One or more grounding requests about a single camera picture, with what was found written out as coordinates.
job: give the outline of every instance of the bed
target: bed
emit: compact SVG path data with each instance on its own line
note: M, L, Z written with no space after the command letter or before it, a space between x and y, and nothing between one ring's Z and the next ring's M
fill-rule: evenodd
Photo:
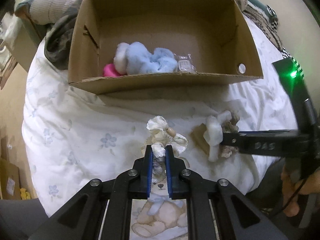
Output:
M114 179L142 156L146 123L163 116L188 139L181 155L205 179L226 178L243 194L258 187L275 157L234 154L209 162L191 133L206 117L225 110L240 116L239 130L296 129L294 113L272 62L283 58L257 25L244 15L254 38L264 79L228 86L154 88L94 95L68 85L40 43L27 78L22 134L32 181L51 216L89 180ZM132 222L141 203L132 208ZM152 239L184 239L186 228L171 228ZM135 234L131 239L144 239Z

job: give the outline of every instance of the stuffed toy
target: stuffed toy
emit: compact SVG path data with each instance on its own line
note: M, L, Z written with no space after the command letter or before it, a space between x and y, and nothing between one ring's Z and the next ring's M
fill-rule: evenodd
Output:
M240 117L228 110L217 116L208 116L206 124L194 128L191 133L196 143L208 155L210 162L216 162L219 157L228 158L239 152L238 147L220 145L223 140L223 133L237 133L239 127L236 125Z
M177 70L174 54L164 48L155 48L151 54L140 42L118 45L114 65L120 74L171 73Z
M107 64L103 68L104 77L122 77L122 75L116 70L114 64Z
M141 147L141 153L144 155L146 145L151 145L153 152L153 171L152 182L159 182L165 178L165 147L171 145L173 154L176 158L182 159L187 168L189 162L179 155L183 153L188 146L188 140L181 134L169 127L167 121L162 116L156 116L147 123L147 130L151 136L147 138L144 146Z

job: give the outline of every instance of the plastic packet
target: plastic packet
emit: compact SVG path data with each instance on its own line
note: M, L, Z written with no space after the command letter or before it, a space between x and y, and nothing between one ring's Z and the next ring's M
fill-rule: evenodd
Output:
M192 63L190 54L186 56L179 56L175 54L174 57L178 62L178 72L190 72L190 73L196 72L196 68Z

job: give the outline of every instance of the cardboard box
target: cardboard box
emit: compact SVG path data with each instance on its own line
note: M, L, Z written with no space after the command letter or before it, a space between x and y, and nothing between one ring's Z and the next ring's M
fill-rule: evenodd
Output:
M191 54L197 73L102 77L121 42ZM246 71L241 74L239 64ZM234 0L83 0L69 58L70 85L95 93L230 84L262 78L257 49Z
M19 168L0 158L0 199L21 200Z

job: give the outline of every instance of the finger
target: finger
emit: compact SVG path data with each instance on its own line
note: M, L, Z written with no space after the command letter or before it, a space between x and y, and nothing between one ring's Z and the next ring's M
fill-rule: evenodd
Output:
M294 193L294 183L291 181L288 171L283 168L282 174L282 194L283 194L283 206L289 201L290 197ZM295 196L288 206L284 209L284 214L288 217L293 217L299 213L299 205L297 203L298 196Z
M283 168L281 179L282 179L282 194L284 196L284 200L287 201L294 192L294 184L292 183L290 176L287 170L285 169L285 167Z
M298 213L299 213L299 205L296 201L291 201L290 204L284 209L284 214L287 216L287 217L294 217L296 216Z
M294 185L294 189L297 190L303 180L300 180ZM309 195L312 193L320 193L320 170L311 174L306 183L302 186L299 194Z

